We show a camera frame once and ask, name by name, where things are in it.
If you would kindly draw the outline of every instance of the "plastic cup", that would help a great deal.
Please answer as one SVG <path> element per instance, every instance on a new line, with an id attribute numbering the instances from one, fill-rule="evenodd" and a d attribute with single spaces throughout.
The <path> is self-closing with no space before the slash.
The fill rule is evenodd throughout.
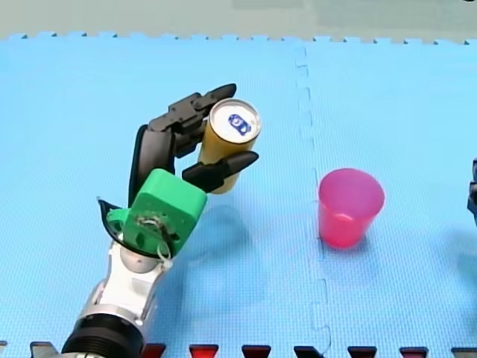
<path id="1" fill-rule="evenodd" d="M 318 197 L 319 235 L 333 248 L 357 245 L 385 203 L 378 181 L 357 169 L 327 174 L 320 183 Z"/>

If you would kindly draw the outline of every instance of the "robotic hand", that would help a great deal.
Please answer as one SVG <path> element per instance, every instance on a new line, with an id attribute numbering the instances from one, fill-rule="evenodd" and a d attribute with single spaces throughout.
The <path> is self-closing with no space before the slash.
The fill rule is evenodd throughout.
<path id="1" fill-rule="evenodd" d="M 140 358 L 148 342 L 156 284 L 193 231 L 206 194 L 258 159 L 243 151 L 215 164 L 197 163 L 175 176 L 174 158 L 203 139 L 212 107 L 235 95 L 236 85 L 194 93 L 139 128 L 130 172 L 128 208 L 98 199 L 113 239 L 109 272 L 93 290 L 61 354 L 32 345 L 33 358 Z"/>
<path id="2" fill-rule="evenodd" d="M 473 182 L 470 183 L 467 209 L 474 215 L 474 219 L 477 225 L 477 159 L 474 159 L 473 161 L 472 172 Z"/>

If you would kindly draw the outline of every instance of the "yellow can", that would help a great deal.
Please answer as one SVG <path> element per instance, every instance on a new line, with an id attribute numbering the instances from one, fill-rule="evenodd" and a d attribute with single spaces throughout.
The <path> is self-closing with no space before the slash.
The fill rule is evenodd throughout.
<path id="1" fill-rule="evenodd" d="M 217 163 L 231 154 L 251 150 L 261 129 L 259 113 L 251 104 L 234 98 L 217 102 L 210 110 L 198 161 L 204 164 Z M 228 177 L 224 185 L 213 193 L 228 192 L 238 177 L 239 173 Z"/>

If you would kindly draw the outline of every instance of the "foam mat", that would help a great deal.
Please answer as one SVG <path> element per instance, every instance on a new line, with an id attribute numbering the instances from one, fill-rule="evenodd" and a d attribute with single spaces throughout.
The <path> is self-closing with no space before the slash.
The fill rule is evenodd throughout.
<path id="1" fill-rule="evenodd" d="M 137 128 L 230 82 L 262 115 L 261 157 L 210 197 L 159 285 L 162 356 L 477 346 L 472 42 L 81 35 L 0 42 L 2 358 L 29 357 L 32 341 L 61 348 L 106 274 L 96 197 L 125 205 Z M 344 166 L 375 175 L 387 199 L 366 242 L 338 253 L 317 238 L 316 186 Z"/>

